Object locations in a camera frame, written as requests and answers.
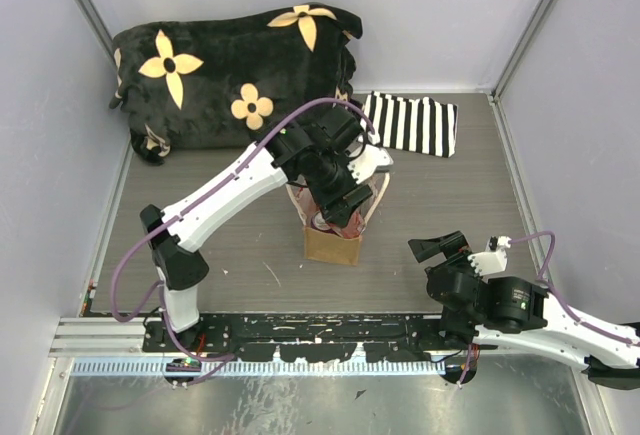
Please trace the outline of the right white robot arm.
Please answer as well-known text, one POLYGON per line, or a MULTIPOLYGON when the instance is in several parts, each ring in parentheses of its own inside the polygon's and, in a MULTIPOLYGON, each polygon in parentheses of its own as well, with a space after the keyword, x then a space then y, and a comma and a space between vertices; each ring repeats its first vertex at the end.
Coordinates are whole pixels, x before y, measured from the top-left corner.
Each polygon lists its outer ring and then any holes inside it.
POLYGON ((507 274, 508 252, 520 242, 493 236, 475 252, 460 231, 409 240, 417 262, 444 258, 425 270, 426 292, 442 306, 442 343, 452 349, 519 349, 573 367, 593 384, 637 389, 639 325, 607 322, 571 307, 542 273, 534 281, 507 274))

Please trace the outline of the purple soda can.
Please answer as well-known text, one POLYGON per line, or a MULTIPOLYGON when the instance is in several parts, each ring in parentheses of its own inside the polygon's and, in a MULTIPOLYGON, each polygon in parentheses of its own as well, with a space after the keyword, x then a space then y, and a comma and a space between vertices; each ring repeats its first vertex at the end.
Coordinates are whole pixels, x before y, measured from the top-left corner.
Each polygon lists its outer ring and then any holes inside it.
POLYGON ((311 219, 311 226, 319 231, 328 232, 330 231, 330 226, 324 220, 322 214, 317 212, 311 219))

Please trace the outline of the jute canvas tote bag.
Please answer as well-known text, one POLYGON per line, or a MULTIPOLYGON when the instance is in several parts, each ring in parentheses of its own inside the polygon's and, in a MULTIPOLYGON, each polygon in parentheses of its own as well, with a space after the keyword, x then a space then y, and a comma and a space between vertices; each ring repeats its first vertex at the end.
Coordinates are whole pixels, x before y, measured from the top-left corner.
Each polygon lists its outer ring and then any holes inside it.
MULTIPOLYGON (((390 180, 389 173, 382 173, 374 175, 368 181, 368 186, 372 189, 373 194, 356 209, 361 211, 366 228, 381 203, 390 180)), ((331 228, 328 232, 316 230, 311 226, 311 219, 317 212, 320 212, 320 208, 313 200, 309 189, 287 185, 286 191, 303 225, 304 257, 319 262, 356 266, 366 228, 356 239, 341 238, 331 228)))

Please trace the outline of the red cola can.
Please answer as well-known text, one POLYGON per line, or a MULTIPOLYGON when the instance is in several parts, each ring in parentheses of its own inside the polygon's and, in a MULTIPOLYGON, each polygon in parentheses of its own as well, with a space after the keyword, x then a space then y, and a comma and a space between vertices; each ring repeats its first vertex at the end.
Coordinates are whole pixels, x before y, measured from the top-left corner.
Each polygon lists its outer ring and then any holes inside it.
POLYGON ((330 223, 329 226, 341 238, 356 239, 361 236, 363 230, 366 228, 366 222, 361 211, 356 210, 351 215, 349 222, 345 227, 339 227, 333 223, 330 223))

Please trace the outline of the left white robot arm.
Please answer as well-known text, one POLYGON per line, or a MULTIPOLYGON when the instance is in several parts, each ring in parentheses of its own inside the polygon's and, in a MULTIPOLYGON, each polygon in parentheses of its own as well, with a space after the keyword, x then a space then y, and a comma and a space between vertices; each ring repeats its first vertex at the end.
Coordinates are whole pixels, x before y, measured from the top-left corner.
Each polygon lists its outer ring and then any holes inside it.
POLYGON ((199 284, 209 272, 202 245, 262 196, 303 180, 322 219, 338 228, 373 195, 370 181, 392 161, 373 126, 351 104, 326 105, 302 125, 302 109, 257 139, 224 171, 182 200, 145 207, 140 219, 159 274, 168 324, 164 338, 178 351, 200 339, 199 284))

